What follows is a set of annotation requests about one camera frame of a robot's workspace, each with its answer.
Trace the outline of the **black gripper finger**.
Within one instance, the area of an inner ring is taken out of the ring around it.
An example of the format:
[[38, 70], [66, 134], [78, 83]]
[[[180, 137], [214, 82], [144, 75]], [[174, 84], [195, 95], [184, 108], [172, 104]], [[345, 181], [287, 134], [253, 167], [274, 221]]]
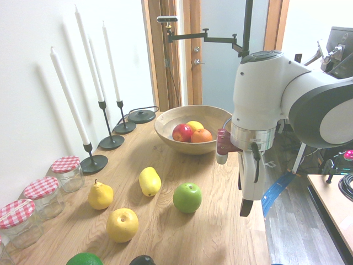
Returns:
[[242, 199], [242, 203], [240, 207], [240, 216], [247, 217], [251, 212], [252, 206], [253, 206], [252, 200]]

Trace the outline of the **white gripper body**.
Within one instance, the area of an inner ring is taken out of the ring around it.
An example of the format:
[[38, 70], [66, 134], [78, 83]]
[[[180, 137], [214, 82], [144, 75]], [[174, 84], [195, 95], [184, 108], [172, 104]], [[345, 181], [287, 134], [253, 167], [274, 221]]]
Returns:
[[242, 196], [246, 200], [261, 200], [264, 194], [266, 169], [262, 155], [259, 161], [258, 181], [255, 183], [257, 161], [251, 151], [243, 151], [239, 158], [239, 173]]

